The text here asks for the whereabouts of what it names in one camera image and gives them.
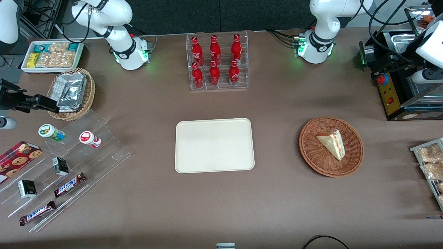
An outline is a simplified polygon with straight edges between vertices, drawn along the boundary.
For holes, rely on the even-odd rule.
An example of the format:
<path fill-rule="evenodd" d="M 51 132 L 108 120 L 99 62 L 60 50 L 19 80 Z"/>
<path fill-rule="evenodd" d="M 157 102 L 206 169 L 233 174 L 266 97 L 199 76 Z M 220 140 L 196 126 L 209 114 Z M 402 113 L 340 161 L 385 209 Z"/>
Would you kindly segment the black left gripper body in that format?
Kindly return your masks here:
<path fill-rule="evenodd" d="M 416 53 L 416 49 L 421 43 L 422 41 L 412 41 L 406 48 L 406 58 L 411 60 L 416 67 L 423 66 L 423 58 Z"/>

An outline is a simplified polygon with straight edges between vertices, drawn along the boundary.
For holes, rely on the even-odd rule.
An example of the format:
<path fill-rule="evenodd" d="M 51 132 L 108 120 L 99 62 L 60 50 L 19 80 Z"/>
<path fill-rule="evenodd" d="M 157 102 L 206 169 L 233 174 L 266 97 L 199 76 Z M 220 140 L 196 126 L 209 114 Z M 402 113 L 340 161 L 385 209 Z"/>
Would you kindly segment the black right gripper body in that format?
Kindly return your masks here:
<path fill-rule="evenodd" d="M 30 96 L 25 95 L 26 89 L 21 89 L 16 84 L 13 84 L 5 79 L 1 79 L 1 91 L 0 91 L 0 110 L 7 111 L 15 109 L 21 112 L 30 113 L 30 107 L 28 104 L 28 98 Z"/>

